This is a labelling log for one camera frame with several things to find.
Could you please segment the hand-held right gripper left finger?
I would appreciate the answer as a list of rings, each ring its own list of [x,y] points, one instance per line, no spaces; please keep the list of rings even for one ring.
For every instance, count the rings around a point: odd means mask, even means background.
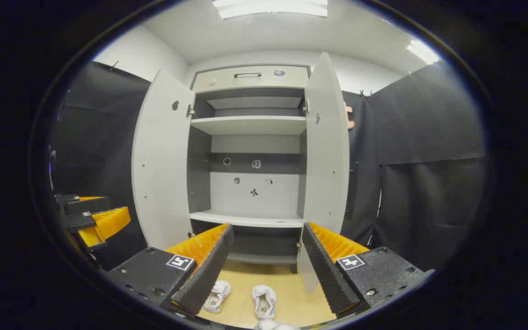
[[[197,315],[218,280],[233,240],[233,226],[221,224],[166,250],[147,247],[106,275],[146,304]]]

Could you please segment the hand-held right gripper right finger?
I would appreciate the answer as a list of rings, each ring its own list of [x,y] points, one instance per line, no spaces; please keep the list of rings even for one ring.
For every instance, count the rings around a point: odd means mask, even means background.
[[[302,228],[302,251],[338,318],[386,305],[420,287],[434,273],[388,247],[369,249],[311,222]]]

